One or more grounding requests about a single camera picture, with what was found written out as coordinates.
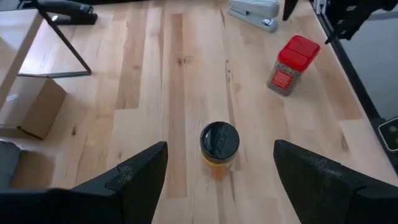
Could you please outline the small cardboard box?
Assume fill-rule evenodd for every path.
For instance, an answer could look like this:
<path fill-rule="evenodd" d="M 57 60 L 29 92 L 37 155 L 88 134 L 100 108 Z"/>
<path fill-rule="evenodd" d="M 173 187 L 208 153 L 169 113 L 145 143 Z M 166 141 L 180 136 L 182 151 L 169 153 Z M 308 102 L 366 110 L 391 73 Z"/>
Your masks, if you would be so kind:
<path fill-rule="evenodd" d="M 66 95 L 51 78 L 17 77 L 0 109 L 0 137 L 43 140 Z"/>

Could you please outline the wooden shelf black metal legs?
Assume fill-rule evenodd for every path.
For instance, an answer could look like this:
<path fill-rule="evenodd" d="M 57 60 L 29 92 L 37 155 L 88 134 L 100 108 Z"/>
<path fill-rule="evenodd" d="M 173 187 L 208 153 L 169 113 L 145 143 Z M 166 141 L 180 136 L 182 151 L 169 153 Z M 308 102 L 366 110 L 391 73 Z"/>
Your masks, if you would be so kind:
<path fill-rule="evenodd" d="M 92 74 L 91 68 L 49 17 L 46 10 L 38 4 L 37 0 L 32 1 L 35 6 L 34 9 L 0 11 L 0 108 L 6 101 L 8 93 L 18 76 L 65 78 Z M 43 74 L 19 72 L 40 29 L 42 21 L 46 21 L 59 36 L 70 52 L 84 67 L 84 71 Z"/>

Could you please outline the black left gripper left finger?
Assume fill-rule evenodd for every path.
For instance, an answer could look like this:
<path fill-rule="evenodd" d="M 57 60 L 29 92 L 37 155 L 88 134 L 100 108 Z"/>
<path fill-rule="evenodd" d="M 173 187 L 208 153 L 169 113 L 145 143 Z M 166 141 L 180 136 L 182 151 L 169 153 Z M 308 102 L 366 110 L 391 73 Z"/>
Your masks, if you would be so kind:
<path fill-rule="evenodd" d="M 0 224 L 151 224 L 167 162 L 160 141 L 72 189 L 0 191 Z"/>

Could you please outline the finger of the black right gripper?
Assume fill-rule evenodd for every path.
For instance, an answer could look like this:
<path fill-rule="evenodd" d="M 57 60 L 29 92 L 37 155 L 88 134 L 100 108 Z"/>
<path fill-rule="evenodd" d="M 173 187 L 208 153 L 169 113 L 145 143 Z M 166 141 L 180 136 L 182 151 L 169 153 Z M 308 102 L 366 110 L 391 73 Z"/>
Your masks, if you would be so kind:
<path fill-rule="evenodd" d="M 282 15 L 282 20 L 286 21 L 289 19 L 290 15 L 293 13 L 299 0 L 285 0 L 284 10 Z"/>
<path fill-rule="evenodd" d="M 332 26 L 331 34 L 328 34 L 326 43 L 335 39 L 351 40 L 354 34 L 359 30 L 362 24 L 369 18 L 365 14 L 349 14 L 340 19 L 330 19 Z"/>

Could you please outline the black aluminium table frame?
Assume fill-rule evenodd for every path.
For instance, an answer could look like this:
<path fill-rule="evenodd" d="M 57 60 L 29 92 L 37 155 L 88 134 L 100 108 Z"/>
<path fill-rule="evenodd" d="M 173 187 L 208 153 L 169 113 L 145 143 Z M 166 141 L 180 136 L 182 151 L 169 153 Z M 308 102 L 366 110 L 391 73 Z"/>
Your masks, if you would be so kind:
<path fill-rule="evenodd" d="M 326 34 L 332 26 L 328 0 L 310 0 Z M 382 148 L 398 174 L 398 152 L 387 150 L 378 126 L 398 116 L 398 4 L 369 15 L 351 40 L 330 42 L 365 110 Z"/>

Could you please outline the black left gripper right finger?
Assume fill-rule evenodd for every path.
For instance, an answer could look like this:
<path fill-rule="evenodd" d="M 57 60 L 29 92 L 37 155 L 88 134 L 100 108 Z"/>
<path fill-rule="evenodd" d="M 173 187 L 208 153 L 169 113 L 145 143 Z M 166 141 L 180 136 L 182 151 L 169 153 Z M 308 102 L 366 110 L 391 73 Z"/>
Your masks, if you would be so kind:
<path fill-rule="evenodd" d="M 398 224 L 398 187 L 282 139 L 273 158 L 301 224 Z"/>

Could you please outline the red box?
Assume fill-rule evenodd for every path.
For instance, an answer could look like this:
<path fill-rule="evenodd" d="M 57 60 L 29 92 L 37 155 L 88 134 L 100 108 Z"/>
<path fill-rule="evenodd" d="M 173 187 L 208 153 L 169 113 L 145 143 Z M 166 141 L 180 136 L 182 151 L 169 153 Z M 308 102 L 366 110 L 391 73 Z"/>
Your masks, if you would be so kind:
<path fill-rule="evenodd" d="M 293 36 L 279 51 L 267 87 L 282 96 L 290 95 L 319 51 L 316 42 L 301 35 Z"/>

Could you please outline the blue-grey moulded tray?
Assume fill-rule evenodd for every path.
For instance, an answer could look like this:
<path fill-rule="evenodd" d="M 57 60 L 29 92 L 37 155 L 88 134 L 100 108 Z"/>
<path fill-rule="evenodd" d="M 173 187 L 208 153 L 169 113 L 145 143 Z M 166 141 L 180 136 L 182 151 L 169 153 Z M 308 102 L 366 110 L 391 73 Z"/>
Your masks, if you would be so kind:
<path fill-rule="evenodd" d="M 0 189 L 8 188 L 19 162 L 21 149 L 12 142 L 0 141 Z"/>

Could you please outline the grey silver bar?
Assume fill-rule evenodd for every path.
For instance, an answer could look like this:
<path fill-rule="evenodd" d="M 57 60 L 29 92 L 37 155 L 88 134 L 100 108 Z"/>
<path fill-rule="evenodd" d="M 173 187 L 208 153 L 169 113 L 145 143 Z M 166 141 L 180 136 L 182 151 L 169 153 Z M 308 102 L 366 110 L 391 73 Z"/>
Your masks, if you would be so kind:
<path fill-rule="evenodd" d="M 229 0 L 228 14 L 273 33 L 278 29 L 278 0 Z"/>

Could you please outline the orange spice bottle black cap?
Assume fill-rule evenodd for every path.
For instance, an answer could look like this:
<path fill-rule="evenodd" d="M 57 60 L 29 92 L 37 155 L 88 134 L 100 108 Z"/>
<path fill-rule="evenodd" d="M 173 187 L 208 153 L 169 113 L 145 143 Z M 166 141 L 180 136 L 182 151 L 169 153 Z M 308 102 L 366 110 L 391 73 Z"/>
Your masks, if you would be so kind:
<path fill-rule="evenodd" d="M 206 172 L 216 179 L 226 176 L 239 145 L 239 134 L 233 125 L 215 121 L 205 126 L 200 134 L 200 149 Z"/>

